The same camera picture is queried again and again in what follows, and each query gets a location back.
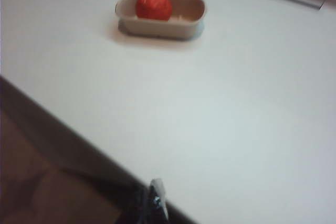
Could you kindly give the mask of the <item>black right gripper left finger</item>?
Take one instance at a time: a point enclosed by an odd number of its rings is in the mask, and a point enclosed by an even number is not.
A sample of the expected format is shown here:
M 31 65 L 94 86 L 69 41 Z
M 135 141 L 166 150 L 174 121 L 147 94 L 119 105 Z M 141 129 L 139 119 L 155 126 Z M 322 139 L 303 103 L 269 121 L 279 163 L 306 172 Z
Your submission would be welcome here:
M 136 190 L 128 208 L 127 221 L 129 224 L 144 222 L 148 200 L 148 190 L 145 187 Z

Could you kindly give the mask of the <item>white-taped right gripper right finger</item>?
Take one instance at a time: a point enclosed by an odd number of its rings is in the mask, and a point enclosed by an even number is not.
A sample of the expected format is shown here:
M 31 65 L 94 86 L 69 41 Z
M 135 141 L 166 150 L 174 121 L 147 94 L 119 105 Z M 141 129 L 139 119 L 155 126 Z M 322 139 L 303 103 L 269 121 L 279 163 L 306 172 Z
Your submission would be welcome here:
M 146 202 L 145 223 L 168 223 L 169 214 L 163 181 L 160 178 L 151 180 Z

